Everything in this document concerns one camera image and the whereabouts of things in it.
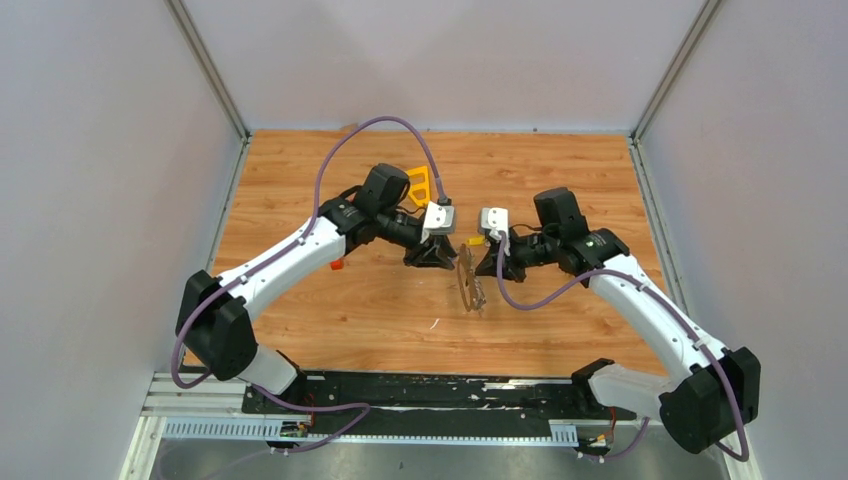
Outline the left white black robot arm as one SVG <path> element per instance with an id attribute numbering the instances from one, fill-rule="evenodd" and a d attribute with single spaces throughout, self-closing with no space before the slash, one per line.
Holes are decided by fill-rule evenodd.
<path id="1" fill-rule="evenodd" d="M 363 184 L 323 202 L 295 233 L 256 258 L 218 276 L 192 274 L 176 322 L 177 346 L 192 353 L 207 376 L 256 384 L 279 411 L 298 411 L 307 390 L 301 369 L 261 345 L 253 322 L 308 275 L 376 239 L 404 248 L 407 266 L 454 269 L 452 201 L 430 201 L 415 216 L 401 206 L 410 187 L 406 173 L 381 163 Z"/>

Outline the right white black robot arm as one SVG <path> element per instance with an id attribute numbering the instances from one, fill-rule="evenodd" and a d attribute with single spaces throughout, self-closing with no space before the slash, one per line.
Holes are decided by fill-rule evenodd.
<path id="1" fill-rule="evenodd" d="M 590 229 L 576 195 L 565 187 L 533 198 L 540 221 L 519 235 L 502 207 L 484 207 L 479 232 L 489 250 L 478 276 L 494 277 L 502 298 L 521 311 L 538 310 L 581 285 L 611 305 L 641 336 L 665 369 L 655 375 L 600 358 L 575 371 L 571 403 L 584 417 L 607 408 L 658 420 L 684 450 L 697 454 L 715 446 L 746 462 L 751 456 L 746 425 L 758 416 L 761 363 L 746 347 L 730 349 L 659 288 L 629 247 L 611 230 Z M 534 303 L 508 292 L 530 267 L 557 265 L 570 280 Z"/>

